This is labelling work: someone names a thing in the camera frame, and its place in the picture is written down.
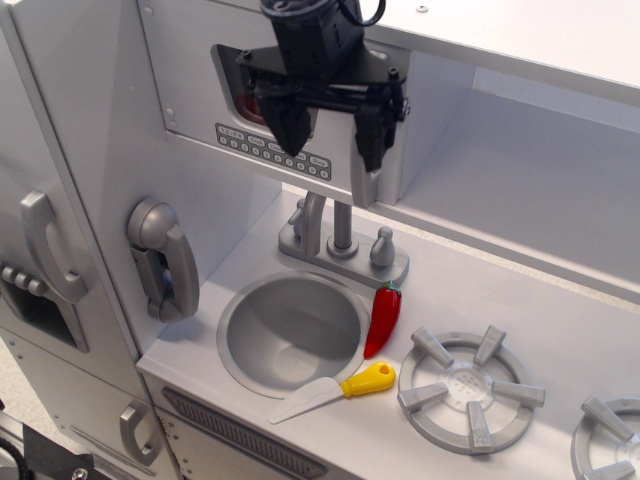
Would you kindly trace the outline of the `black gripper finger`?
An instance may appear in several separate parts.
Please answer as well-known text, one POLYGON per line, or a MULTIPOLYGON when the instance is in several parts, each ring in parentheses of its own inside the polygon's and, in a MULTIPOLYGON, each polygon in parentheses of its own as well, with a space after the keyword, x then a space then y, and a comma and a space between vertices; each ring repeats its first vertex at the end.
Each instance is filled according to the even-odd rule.
POLYGON ((354 113, 356 146, 366 172, 381 168, 386 152, 394 146, 396 118, 380 105, 365 104, 354 113))
POLYGON ((266 126, 282 149, 298 155, 311 135, 311 118, 306 106, 289 97, 259 97, 266 126))

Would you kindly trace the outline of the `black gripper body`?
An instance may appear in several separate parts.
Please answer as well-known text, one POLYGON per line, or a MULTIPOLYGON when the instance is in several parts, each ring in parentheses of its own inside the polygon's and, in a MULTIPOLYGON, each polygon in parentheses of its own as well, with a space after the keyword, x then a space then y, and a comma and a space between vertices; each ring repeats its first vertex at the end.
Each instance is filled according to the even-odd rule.
POLYGON ((289 97, 311 108, 354 113, 365 104, 406 115, 402 68, 365 46, 365 29, 377 23, 378 9, 365 20, 359 9, 264 9, 277 44, 244 50, 237 63, 246 89, 259 97, 289 97))

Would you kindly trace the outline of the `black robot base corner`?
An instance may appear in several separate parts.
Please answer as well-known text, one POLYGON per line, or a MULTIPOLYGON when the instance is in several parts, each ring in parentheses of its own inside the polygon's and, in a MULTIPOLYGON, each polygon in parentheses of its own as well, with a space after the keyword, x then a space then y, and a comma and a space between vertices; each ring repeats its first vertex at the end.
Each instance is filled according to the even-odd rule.
POLYGON ((16 420, 1 403, 2 479, 106 479, 90 454, 74 454, 16 420))

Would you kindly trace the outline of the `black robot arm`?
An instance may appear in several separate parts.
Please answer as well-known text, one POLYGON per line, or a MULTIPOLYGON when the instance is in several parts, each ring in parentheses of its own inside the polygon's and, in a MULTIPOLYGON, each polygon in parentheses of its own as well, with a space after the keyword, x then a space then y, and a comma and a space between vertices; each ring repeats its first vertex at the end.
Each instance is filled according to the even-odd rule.
POLYGON ((405 70, 365 45, 365 30, 382 18, 385 2, 370 19, 357 1, 263 1, 260 8, 277 44, 245 50, 237 62, 280 146, 291 155, 303 149, 312 108, 349 113, 365 170, 379 170, 408 110, 405 70))

